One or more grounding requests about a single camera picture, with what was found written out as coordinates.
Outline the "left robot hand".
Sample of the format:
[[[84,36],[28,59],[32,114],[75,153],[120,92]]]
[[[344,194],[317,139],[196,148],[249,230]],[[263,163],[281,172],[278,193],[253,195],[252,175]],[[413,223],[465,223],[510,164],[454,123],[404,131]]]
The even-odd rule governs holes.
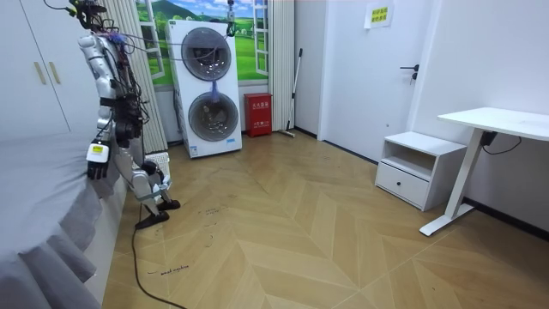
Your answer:
[[[111,146],[108,142],[93,141],[87,150],[87,176],[91,180],[104,178],[108,172]]]

